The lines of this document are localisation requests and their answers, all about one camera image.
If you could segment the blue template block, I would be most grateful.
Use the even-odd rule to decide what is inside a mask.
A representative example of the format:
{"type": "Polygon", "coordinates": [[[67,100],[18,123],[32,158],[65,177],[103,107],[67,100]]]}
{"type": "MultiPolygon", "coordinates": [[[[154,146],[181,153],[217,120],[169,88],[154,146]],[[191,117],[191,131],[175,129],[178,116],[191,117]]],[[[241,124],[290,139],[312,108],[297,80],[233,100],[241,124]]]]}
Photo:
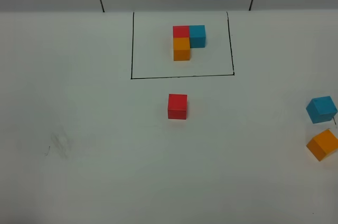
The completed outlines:
{"type": "Polygon", "coordinates": [[[190,48],[205,48],[206,31],[204,25],[190,25],[190,48]]]}

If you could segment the orange template block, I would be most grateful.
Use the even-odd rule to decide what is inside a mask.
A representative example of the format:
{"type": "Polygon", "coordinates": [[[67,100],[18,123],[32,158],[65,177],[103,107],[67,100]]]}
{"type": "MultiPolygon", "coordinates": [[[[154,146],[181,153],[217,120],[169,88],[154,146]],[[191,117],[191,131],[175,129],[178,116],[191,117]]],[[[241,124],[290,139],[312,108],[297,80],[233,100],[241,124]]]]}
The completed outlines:
{"type": "Polygon", "coordinates": [[[191,57],[190,39],[173,38],[174,61],[188,61],[191,57]]]}

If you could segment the red template block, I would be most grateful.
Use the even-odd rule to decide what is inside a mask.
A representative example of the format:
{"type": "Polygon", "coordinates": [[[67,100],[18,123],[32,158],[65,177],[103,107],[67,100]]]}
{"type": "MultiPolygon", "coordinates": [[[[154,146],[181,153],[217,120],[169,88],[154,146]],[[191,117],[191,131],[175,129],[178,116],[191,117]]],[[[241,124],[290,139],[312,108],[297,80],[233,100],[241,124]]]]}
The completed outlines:
{"type": "Polygon", "coordinates": [[[190,27],[188,25],[173,26],[173,38],[189,38],[190,27]]]}

